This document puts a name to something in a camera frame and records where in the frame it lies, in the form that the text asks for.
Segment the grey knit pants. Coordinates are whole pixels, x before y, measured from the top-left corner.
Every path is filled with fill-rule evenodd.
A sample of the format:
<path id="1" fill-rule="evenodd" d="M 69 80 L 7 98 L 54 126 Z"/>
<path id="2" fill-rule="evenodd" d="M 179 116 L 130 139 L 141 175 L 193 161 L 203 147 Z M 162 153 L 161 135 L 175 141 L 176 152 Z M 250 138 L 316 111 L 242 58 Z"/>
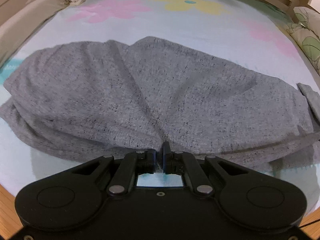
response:
<path id="1" fill-rule="evenodd" d="M 131 150 L 219 155 L 257 167 L 311 159 L 319 95 L 155 37 L 38 50 L 4 82 L 1 118 L 49 155 L 85 162 Z"/>

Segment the beige pillow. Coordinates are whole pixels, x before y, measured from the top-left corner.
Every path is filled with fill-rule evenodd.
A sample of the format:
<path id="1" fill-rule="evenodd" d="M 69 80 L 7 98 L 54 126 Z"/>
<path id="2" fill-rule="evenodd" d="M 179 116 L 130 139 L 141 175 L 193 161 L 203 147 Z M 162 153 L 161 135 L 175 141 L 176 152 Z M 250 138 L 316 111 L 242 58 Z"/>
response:
<path id="1" fill-rule="evenodd" d="M 58 11 L 85 0 L 34 0 L 1 25 L 1 65 Z"/>

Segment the leaf pattern pillow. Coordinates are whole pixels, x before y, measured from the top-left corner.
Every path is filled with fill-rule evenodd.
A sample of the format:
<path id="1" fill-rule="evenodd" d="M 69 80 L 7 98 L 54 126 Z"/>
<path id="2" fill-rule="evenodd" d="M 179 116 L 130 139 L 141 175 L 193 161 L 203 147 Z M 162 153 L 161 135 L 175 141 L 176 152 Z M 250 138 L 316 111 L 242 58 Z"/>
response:
<path id="1" fill-rule="evenodd" d="M 298 23 L 289 23 L 286 31 L 295 40 L 319 74 L 319 20 L 320 14 L 307 7 L 293 9 Z"/>

